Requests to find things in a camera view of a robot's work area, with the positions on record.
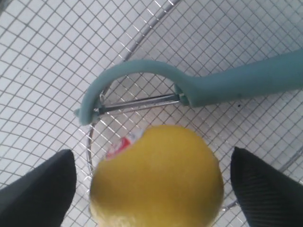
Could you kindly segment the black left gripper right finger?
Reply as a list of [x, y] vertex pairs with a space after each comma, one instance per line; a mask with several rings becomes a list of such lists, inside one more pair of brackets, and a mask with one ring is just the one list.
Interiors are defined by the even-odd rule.
[[250, 151], [235, 147], [231, 184], [251, 227], [301, 227], [303, 186]]

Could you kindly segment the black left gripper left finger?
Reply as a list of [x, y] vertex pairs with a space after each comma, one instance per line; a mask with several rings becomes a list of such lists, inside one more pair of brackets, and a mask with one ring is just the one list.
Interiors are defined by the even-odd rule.
[[2, 227], [59, 227], [71, 206], [77, 174], [74, 154], [57, 152], [0, 191]]

